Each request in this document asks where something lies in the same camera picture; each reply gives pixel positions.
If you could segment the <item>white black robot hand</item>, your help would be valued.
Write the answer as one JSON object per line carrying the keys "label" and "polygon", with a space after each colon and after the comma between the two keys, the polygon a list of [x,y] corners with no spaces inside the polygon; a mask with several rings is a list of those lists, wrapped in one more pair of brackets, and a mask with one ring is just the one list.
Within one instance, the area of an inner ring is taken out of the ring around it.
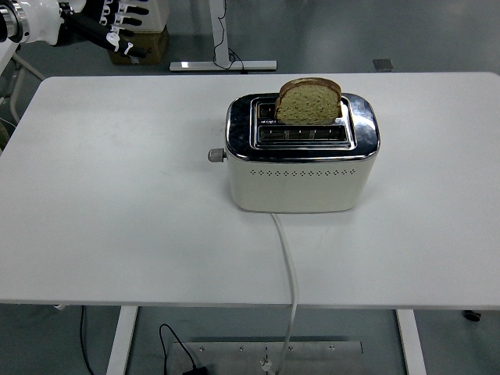
{"label": "white black robot hand", "polygon": [[73,42],[74,37],[128,57],[147,52],[132,42],[134,32],[152,11],[150,1],[2,1],[1,40],[14,43]]}

